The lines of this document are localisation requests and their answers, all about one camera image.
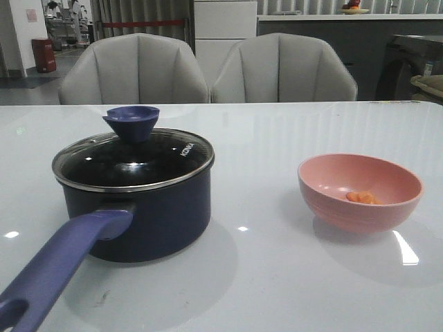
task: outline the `navy blue saucepan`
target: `navy blue saucepan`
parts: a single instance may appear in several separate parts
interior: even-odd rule
[[[84,257],[149,261],[195,241],[210,219],[214,151],[204,138],[153,128],[159,110],[103,117],[115,133],[76,142],[53,160],[70,221],[0,294],[0,331],[38,329]]]

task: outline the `purple handle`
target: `purple handle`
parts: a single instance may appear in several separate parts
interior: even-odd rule
[[[92,245],[132,222],[125,210],[101,210],[65,223],[0,294],[0,331],[36,331]]]

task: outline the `orange food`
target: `orange food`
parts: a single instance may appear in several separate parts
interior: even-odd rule
[[[357,202],[357,203],[365,203],[365,204],[382,204],[381,201],[379,201],[372,192],[369,191],[362,191],[362,192],[348,192],[346,194],[346,198],[351,202]]]

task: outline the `curtain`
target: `curtain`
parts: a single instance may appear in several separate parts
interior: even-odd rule
[[[192,2],[193,0],[91,0],[97,38],[149,33],[191,44]]]

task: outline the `floor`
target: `floor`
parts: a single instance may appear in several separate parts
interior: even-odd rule
[[[50,73],[38,73],[36,70],[28,74],[29,77],[57,77],[56,80],[41,84],[33,89],[0,89],[0,105],[52,105],[59,104],[58,87],[62,79],[84,48],[64,48],[55,51],[55,63],[57,70]]]

